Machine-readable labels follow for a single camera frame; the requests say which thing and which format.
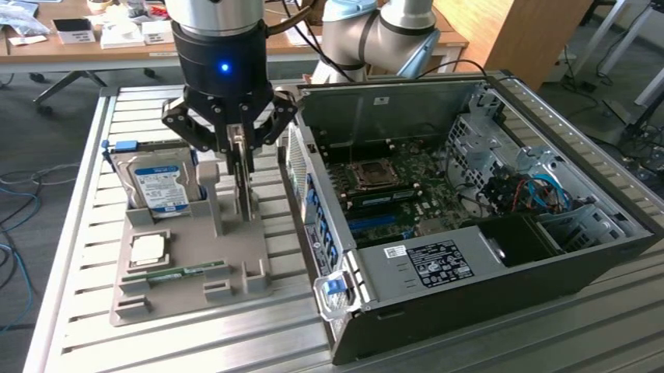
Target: green circuit board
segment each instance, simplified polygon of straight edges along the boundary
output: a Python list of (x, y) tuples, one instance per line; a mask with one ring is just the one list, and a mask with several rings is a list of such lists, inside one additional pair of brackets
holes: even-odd
[[(382, 171), (381, 177), (370, 180), (382, 183), (382, 187), (373, 188), (369, 184), (372, 189), (366, 190), (363, 183), (370, 176), (365, 177), (358, 171), (361, 167)], [(469, 219), (472, 213), (458, 200), (454, 186), (441, 173), (442, 168), (438, 146), (420, 140), (394, 142), (388, 156), (380, 159), (327, 164), (359, 248), (457, 229)], [(414, 194), (406, 200), (389, 200), (390, 195), (405, 195), (409, 191)], [(354, 192), (361, 197), (350, 197)], [(361, 206), (358, 200), (377, 202)], [(373, 221), (382, 224), (363, 226)]]

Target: sticker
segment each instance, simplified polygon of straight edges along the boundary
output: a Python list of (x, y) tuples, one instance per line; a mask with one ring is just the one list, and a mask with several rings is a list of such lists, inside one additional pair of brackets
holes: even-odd
[(384, 198), (377, 198), (374, 200), (366, 200), (365, 202), (362, 202), (362, 206), (366, 206), (367, 204), (381, 204), (382, 202), (389, 202), (390, 200), (393, 200), (392, 197), (384, 197)]
[(187, 191), (178, 183), (179, 167), (164, 166), (138, 169), (138, 185), (142, 188), (147, 207), (164, 213), (175, 213), (188, 206)]
[(388, 258), (396, 258), (397, 256), (405, 256), (406, 255), (406, 247), (404, 245), (394, 246), (394, 247), (386, 247), (384, 249), (384, 251), (385, 251), (385, 256)]
[(178, 57), (178, 52), (155, 52), (150, 53), (150, 57)]
[(388, 105), (389, 103), (390, 103), (389, 97), (376, 97), (374, 98), (374, 105)]
[(408, 256), (428, 288), (474, 276), (452, 240), (409, 249)]
[(398, 200), (400, 198), (413, 197), (413, 194), (416, 194), (414, 190), (406, 190), (405, 192), (394, 193), (393, 198)]

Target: gray floor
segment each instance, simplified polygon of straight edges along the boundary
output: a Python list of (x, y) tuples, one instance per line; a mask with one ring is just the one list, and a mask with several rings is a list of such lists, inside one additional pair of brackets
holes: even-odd
[[(579, 29), (571, 41), (569, 50), (579, 53), (588, 42), (592, 32), (597, 27), (593, 23), (589, 27)], [(592, 72), (595, 63), (601, 58), (603, 49), (588, 63), (588, 70), (579, 76), (579, 80), (593, 81)], [(640, 45), (633, 45), (623, 61), (616, 66), (611, 77), (615, 86), (600, 85), (595, 96), (599, 99), (608, 98), (621, 101), (632, 108), (632, 101), (640, 91), (655, 77), (664, 66), (664, 54), (652, 51)], [(293, 71), (302, 71), (298, 66), (279, 66), (279, 75), (271, 74), (273, 78), (293, 78)], [(163, 68), (158, 70), (159, 78), (152, 80), (143, 76), (140, 70), (112, 71), (100, 73), (100, 77), (110, 85), (136, 86), (162, 85), (180, 83), (179, 70)], [(47, 74), (51, 79), (59, 78), (60, 74)], [(86, 79), (76, 82), (48, 102), (55, 109), (52, 118), (44, 118), (35, 114), (31, 100), (40, 93), (44, 85), (35, 84), (27, 75), (16, 75), (9, 87), (0, 90), (0, 174), (16, 170), (37, 170), (60, 163), (76, 162), (82, 157), (86, 143), (87, 131), (95, 111), (98, 88)], [(592, 102), (583, 97), (569, 93), (557, 85), (545, 85), (541, 95), (555, 108), (563, 113), (588, 106)], [(579, 114), (573, 118), (575, 123), (593, 125), (599, 128), (607, 124), (617, 124), (617, 119), (603, 115), (604, 109), (597, 108)], [(664, 122), (664, 108), (657, 111), (653, 123)], [(54, 260), (55, 249), (60, 228), (63, 226), (67, 212), (68, 200), (72, 192), (72, 184), (66, 186), (50, 186), (42, 194), (43, 206), (39, 214), (20, 228), (12, 231), (16, 247), (25, 258), (25, 265), (31, 272), (35, 287), (44, 291)], [(0, 217), (7, 216), (21, 203), (16, 197), (0, 193)], [(0, 269), (0, 278), (7, 276), (7, 268)], [(25, 305), (25, 284), (20, 274), (9, 286), (0, 292), (0, 325), (9, 322), (21, 312)], [(40, 300), (35, 300), (35, 306), (23, 323), (35, 322)], [(17, 330), (0, 335), (0, 373), (21, 371), (25, 353), (31, 341), (31, 330)]]

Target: blue cable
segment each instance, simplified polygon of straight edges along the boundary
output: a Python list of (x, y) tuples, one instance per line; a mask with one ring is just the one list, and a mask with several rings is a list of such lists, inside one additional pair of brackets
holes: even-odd
[[(572, 203), (568, 199), (568, 196), (564, 192), (564, 189), (563, 187), (560, 186), (559, 182), (556, 181), (556, 179), (553, 177), (551, 177), (549, 175), (547, 174), (539, 174), (539, 175), (534, 175), (532, 177), (533, 180), (544, 180), (547, 181), (552, 186), (553, 188), (556, 189), (556, 193), (560, 193), (560, 195), (563, 196), (563, 201), (564, 201), (564, 206), (568, 210), (572, 209)], [(543, 206), (543, 207), (547, 207), (547, 203), (545, 201), (539, 197), (536, 196), (536, 188), (534, 186), (532, 185), (532, 183), (528, 183), (528, 191), (530, 192), (530, 195), (533, 196), (532, 199)]]
[(0, 192), (8, 193), (13, 196), (29, 197), (35, 200), (35, 208), (32, 209), (32, 212), (28, 214), (28, 216), (25, 216), (24, 219), (21, 221), (19, 221), (12, 227), (9, 227), (4, 230), (0, 230), (0, 232), (9, 232), (12, 229), (19, 228), (23, 224), (25, 224), (25, 222), (28, 220), (32, 219), (32, 217), (37, 213), (37, 210), (40, 209), (42, 203), (40, 203), (40, 198), (37, 196), (35, 196), (32, 193), (17, 193), (17, 192), (13, 192), (13, 191), (3, 189), (3, 188), (0, 188)]
[(1, 336), (13, 325), (16, 325), (19, 322), (21, 322), (23, 318), (25, 317), (25, 315), (31, 311), (31, 308), (32, 308), (32, 290), (31, 290), (31, 279), (28, 278), (28, 271), (25, 270), (25, 264), (23, 263), (21, 256), (13, 251), (13, 249), (9, 246), (3, 245), (1, 243), (0, 243), (0, 249), (5, 250), (9, 254), (12, 254), (16, 257), (16, 262), (19, 263), (19, 267), (21, 269), (21, 274), (23, 274), (23, 279), (25, 280), (25, 286), (28, 289), (28, 304), (25, 305), (25, 309), (23, 310), (19, 317), (16, 317), (13, 319), (13, 321), (5, 325), (3, 330), (0, 330), (0, 336)]

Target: white label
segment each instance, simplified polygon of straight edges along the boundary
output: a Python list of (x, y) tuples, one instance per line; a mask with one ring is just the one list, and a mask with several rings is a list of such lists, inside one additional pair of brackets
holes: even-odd
[(384, 249), (384, 251), (385, 251), (385, 256), (388, 258), (396, 258), (398, 256), (406, 255), (406, 247), (404, 245), (394, 246), (394, 247), (386, 247)]
[(178, 214), (188, 205), (187, 191), (178, 183), (178, 166), (138, 169), (134, 173), (147, 207), (155, 212)]
[(374, 98), (374, 105), (388, 105), (389, 103), (390, 103), (389, 97), (376, 97)]
[(178, 52), (155, 52), (150, 53), (150, 57), (178, 57)]
[(390, 200), (393, 200), (392, 197), (384, 197), (384, 198), (377, 198), (374, 200), (366, 200), (365, 202), (362, 202), (362, 206), (366, 206), (367, 204), (381, 204), (382, 202), (389, 202)]

